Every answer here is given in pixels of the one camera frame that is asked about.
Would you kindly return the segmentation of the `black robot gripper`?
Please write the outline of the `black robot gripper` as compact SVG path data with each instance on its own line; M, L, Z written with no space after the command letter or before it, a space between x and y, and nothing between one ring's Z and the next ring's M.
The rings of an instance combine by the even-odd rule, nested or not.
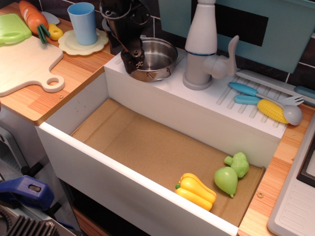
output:
M149 9L142 0L101 0L99 7L112 35L121 43L121 59L131 74L144 65L140 35L150 20Z

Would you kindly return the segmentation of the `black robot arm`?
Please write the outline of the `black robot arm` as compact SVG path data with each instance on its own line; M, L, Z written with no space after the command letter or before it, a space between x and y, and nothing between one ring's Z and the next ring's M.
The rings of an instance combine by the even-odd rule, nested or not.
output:
M141 0L101 0L99 9L123 47L121 58L126 72L140 69L145 60L140 36L150 20L146 4Z

